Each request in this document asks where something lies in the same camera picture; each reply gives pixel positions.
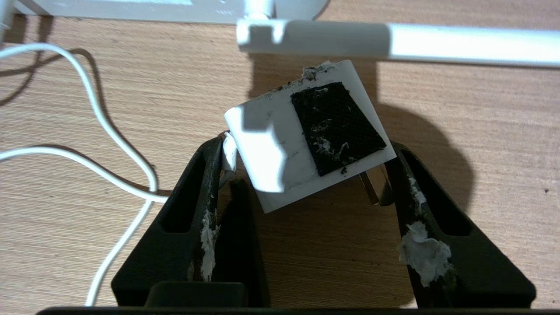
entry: white cord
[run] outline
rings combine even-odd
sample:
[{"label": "white cord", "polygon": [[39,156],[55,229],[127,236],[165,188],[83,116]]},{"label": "white cord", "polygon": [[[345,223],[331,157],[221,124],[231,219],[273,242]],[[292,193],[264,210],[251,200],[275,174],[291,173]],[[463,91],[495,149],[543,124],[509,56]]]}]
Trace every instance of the white cord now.
[{"label": "white cord", "polygon": [[103,168],[99,167],[97,164],[93,163],[91,160],[84,158],[83,156],[79,156],[74,152],[70,152],[64,149],[58,149],[53,147],[26,147],[21,149],[15,149],[10,151],[0,152],[0,161],[14,158],[16,156],[26,155],[26,154],[54,154],[64,156],[66,158],[72,159],[89,169],[93,170],[97,174],[101,175],[103,178],[109,180],[113,184],[117,185],[121,189],[132,193],[136,196],[142,197],[146,199],[146,202],[132,221],[132,223],[128,226],[127,230],[124,234],[120,237],[119,241],[113,246],[111,252],[105,257],[99,269],[95,273],[94,279],[91,283],[89,292],[87,294],[87,299],[85,306],[93,306],[95,304],[95,300],[97,299],[97,294],[99,293],[99,288],[101,287],[101,282],[107,273],[107,270],[115,260],[116,256],[120,253],[123,247],[126,245],[128,240],[130,240],[132,234],[138,229],[146,215],[148,214],[150,208],[152,207],[153,202],[165,202],[167,197],[158,196],[154,194],[157,192],[157,177],[155,172],[152,170],[148,162],[146,162],[140,155],[136,153],[136,151],[128,145],[128,143],[121,138],[118,132],[111,126],[107,117],[105,117],[101,106],[99,105],[99,101],[97,96],[95,95],[93,85],[91,80],[84,70],[80,62],[67,50],[47,43],[33,43],[33,44],[25,44],[16,47],[6,48],[4,50],[0,50],[0,59],[12,57],[15,55],[19,55],[22,53],[29,53],[29,52],[38,52],[48,50],[51,52],[56,52],[62,55],[64,58],[68,59],[70,63],[74,66],[76,71],[78,72],[80,78],[82,79],[84,88],[86,89],[86,94],[90,100],[91,107],[95,113],[95,117],[101,124],[102,128],[107,132],[107,134],[115,141],[115,143],[123,149],[123,151],[130,156],[138,166],[144,171],[146,176],[148,177],[149,181],[149,190],[152,193],[147,193],[142,191],[136,187],[132,187],[129,184],[123,182],[122,180],[114,177],[112,174],[108,173]]}]

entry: black fabric patch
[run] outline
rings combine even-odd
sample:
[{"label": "black fabric patch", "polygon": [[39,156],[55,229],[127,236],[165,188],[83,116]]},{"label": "black fabric patch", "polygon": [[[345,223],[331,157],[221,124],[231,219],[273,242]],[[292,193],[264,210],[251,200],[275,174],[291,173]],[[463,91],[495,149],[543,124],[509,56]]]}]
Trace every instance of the black fabric patch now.
[{"label": "black fabric patch", "polygon": [[342,82],[296,92],[292,104],[320,176],[387,146]]}]

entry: black felt pad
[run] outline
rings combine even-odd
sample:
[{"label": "black felt pad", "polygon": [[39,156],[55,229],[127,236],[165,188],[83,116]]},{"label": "black felt pad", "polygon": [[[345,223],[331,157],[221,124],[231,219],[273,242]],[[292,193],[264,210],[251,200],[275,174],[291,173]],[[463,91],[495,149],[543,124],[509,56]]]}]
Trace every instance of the black felt pad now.
[{"label": "black felt pad", "polygon": [[387,146],[342,82],[296,92],[292,104],[320,176]]}]

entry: wooden table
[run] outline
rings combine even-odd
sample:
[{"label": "wooden table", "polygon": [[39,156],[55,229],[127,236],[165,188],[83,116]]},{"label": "wooden table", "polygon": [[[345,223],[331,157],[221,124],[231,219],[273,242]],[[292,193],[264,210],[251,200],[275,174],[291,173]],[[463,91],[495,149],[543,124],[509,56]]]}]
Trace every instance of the wooden table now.
[{"label": "wooden table", "polygon": [[[558,16],[556,0],[337,0],[320,19],[560,29]],[[156,167],[162,189],[173,188],[202,142],[226,129],[227,109],[327,59],[248,56],[237,49],[235,27],[223,25],[29,16],[16,20],[7,39],[78,49],[98,75],[113,122]],[[98,125],[68,62],[32,71],[36,58],[0,62],[0,150],[66,146],[146,185]],[[389,136],[417,153],[533,281],[533,307],[558,307],[560,71],[353,61]],[[82,304],[142,202],[62,157],[2,163],[0,313]],[[370,205],[359,179],[257,219],[274,306],[414,304],[395,250],[394,209]],[[106,281],[99,305],[114,303]]]}]

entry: white adhesive residue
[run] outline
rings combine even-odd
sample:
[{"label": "white adhesive residue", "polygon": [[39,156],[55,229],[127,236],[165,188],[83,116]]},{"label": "white adhesive residue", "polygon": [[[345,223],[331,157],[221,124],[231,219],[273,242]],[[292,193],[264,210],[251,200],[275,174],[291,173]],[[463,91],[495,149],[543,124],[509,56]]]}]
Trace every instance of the white adhesive residue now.
[{"label": "white adhesive residue", "polygon": [[440,240],[428,238],[424,223],[416,221],[407,227],[409,231],[398,247],[399,261],[416,270],[422,285],[428,287],[448,271],[451,249]]},{"label": "white adhesive residue", "polygon": [[410,181],[410,190],[412,191],[412,196],[414,196],[414,201],[416,203],[416,214],[421,214],[422,211],[422,204],[426,202],[426,197],[418,188],[418,183],[414,177],[409,177],[408,180]]},{"label": "white adhesive residue", "polygon": [[211,225],[214,225],[215,223],[216,214],[212,214],[208,211],[208,209],[206,209],[204,218],[202,219],[202,230],[200,231],[200,242],[202,242],[202,250],[204,250],[202,265],[200,266],[200,274],[202,275],[202,279],[204,281],[210,281],[212,278],[212,271],[216,265],[214,247],[220,233],[220,226],[216,225],[216,228],[212,229]]}]

